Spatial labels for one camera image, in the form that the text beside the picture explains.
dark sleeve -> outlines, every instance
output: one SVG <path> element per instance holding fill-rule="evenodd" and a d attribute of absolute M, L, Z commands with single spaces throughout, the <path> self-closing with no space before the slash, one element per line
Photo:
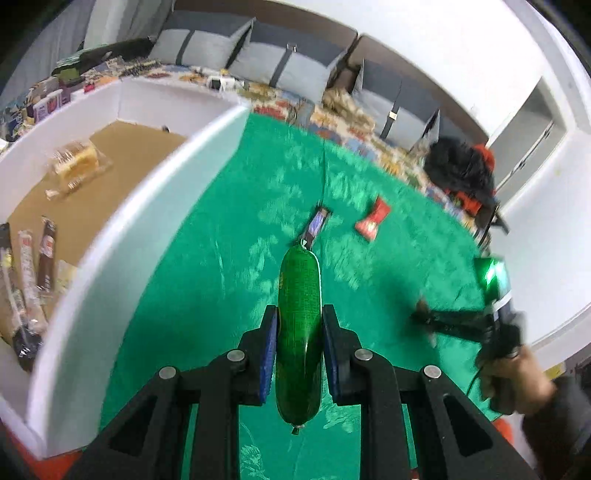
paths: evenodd
<path fill-rule="evenodd" d="M 554 380 L 557 391 L 542 410 L 524 417 L 523 431 L 545 477 L 558 480 L 591 437 L 591 404 L 572 377 Z"/>

person's arm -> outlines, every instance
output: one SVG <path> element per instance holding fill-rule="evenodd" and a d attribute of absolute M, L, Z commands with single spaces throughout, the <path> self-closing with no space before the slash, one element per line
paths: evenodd
<path fill-rule="evenodd" d="M 534 354 L 522 347 L 514 359 L 500 359 L 482 368 L 483 398 L 493 397 L 491 377 L 509 378 L 516 410 L 524 414 L 523 431 L 548 480 L 559 480 L 591 437 L 591 404 L 569 377 L 551 382 Z"/>

white wall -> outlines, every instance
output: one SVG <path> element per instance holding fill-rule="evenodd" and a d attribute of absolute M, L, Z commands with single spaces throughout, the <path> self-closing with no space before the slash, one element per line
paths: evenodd
<path fill-rule="evenodd" d="M 591 136 L 568 132 L 503 209 L 511 233 L 493 233 L 494 253 L 507 260 L 515 307 L 528 317 L 528 343 L 564 333 L 591 303 L 590 187 Z M 583 329 L 557 358 L 590 342 L 591 328 Z"/>
<path fill-rule="evenodd" d="M 489 134 L 539 81 L 543 54 L 502 0 L 284 0 L 371 35 L 447 90 Z"/>

human hand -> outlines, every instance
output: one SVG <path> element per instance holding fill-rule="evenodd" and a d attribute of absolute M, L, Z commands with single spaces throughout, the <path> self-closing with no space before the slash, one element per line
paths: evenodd
<path fill-rule="evenodd" d="M 515 358 L 485 362 L 480 372 L 482 400 L 495 396 L 492 377 L 508 378 L 515 390 L 515 409 L 525 415 L 540 411 L 554 395 L 556 386 L 546 377 L 532 351 L 522 346 Z"/>

black strap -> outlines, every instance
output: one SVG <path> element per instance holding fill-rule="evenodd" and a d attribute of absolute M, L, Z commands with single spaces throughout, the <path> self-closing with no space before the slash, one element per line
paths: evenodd
<path fill-rule="evenodd" d="M 181 47 L 180 47 L 180 49 L 178 50 L 178 53 L 177 53 L 176 65 L 182 65 L 183 64 L 184 51 L 187 49 L 187 45 L 191 41 L 191 37 L 194 35 L 194 33 L 195 33 L 195 30 L 191 30 L 189 33 L 187 33 L 187 36 L 183 40 L 183 44 L 181 45 Z"/>
<path fill-rule="evenodd" d="M 285 52 L 283 52 L 281 60 L 279 60 L 277 67 L 275 67 L 275 71 L 273 72 L 273 75 L 271 76 L 271 80 L 269 80 L 269 87 L 276 87 L 277 86 L 277 82 L 279 81 L 279 77 L 283 73 L 283 70 L 285 69 L 285 65 L 287 65 L 287 60 L 290 59 L 291 54 L 293 54 L 295 51 L 296 51 L 296 46 L 291 43 L 288 43 L 285 48 Z"/>
<path fill-rule="evenodd" d="M 398 116 L 398 114 L 394 111 L 396 108 L 396 103 L 394 103 L 392 105 L 392 109 L 390 110 L 390 113 L 388 114 L 388 118 L 386 119 L 386 124 L 384 125 L 384 129 L 382 130 L 381 135 L 379 136 L 382 140 L 384 140 L 388 134 L 390 133 L 390 129 L 392 128 L 392 124 L 394 123 L 394 120 L 396 120 L 396 117 Z"/>

